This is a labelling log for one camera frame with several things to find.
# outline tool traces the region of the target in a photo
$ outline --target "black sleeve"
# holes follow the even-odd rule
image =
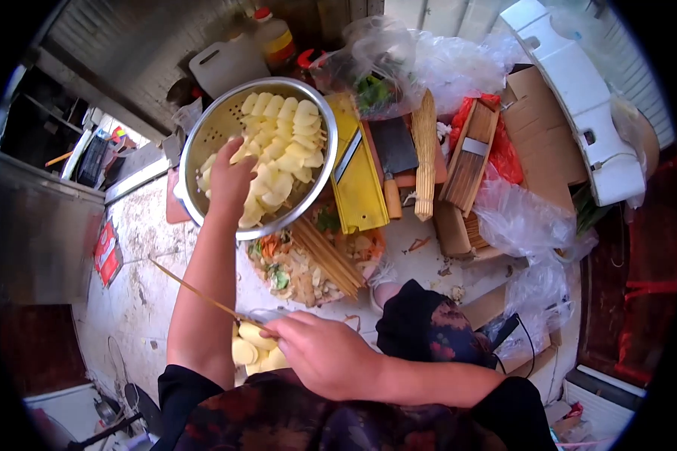
[[[507,377],[471,409],[471,416],[508,449],[557,449],[539,391],[523,377]]]
[[[168,365],[158,376],[158,403],[163,419],[163,436],[152,448],[173,449],[183,433],[188,415],[196,406],[224,390],[191,369]]]

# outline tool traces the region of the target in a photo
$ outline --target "bottle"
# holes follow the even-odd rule
[[[289,30],[289,25],[273,17],[271,10],[264,6],[253,14],[258,23],[255,31],[255,41],[263,50],[263,58],[272,72],[289,67],[296,56],[296,45]]]

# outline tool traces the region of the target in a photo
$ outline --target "metal colander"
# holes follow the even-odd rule
[[[251,229],[239,229],[236,239],[260,238],[277,232],[296,220],[316,200],[323,186],[331,175],[338,147],[338,130],[334,113],[321,94],[311,86],[298,80],[270,77],[254,80],[231,89],[216,99],[203,113],[196,126],[188,137],[181,155],[179,181],[174,193],[185,204],[190,217],[200,226],[208,211],[209,201],[199,191],[196,176],[199,168],[207,158],[223,146],[231,136],[240,136],[243,124],[239,121],[243,117],[241,105],[252,92],[270,92],[283,97],[296,97],[298,101],[308,99],[318,106],[322,116],[321,127],[326,131],[326,146],[323,150],[325,163],[322,167],[313,170],[312,183],[294,183],[294,189],[288,198],[288,204],[293,208],[282,206],[274,215],[265,215],[261,223],[263,226]],[[213,202],[221,202],[221,193],[211,192]]]

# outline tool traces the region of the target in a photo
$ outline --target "red plastic bag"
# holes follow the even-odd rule
[[[500,101],[498,95],[481,94],[481,98],[494,104],[499,104]],[[469,111],[471,110],[473,101],[473,97],[464,97],[458,113],[456,113],[454,119],[451,120],[452,130],[449,133],[449,149],[451,149],[452,152],[456,146],[456,141],[459,140],[459,135],[466,122],[466,118],[469,117]],[[496,124],[492,148],[489,149],[489,162],[496,167],[496,171],[499,175],[509,183],[518,185],[524,181],[521,163],[519,162],[519,157],[514,148],[514,144],[512,144],[512,141],[509,140],[509,136],[507,135],[507,128],[504,125],[504,118],[502,115],[499,115],[499,122]]]

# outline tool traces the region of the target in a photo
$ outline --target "knife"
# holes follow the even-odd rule
[[[393,175],[419,166],[416,148],[402,118],[369,122],[376,153],[384,172],[384,198],[388,217],[401,219],[401,199]]]

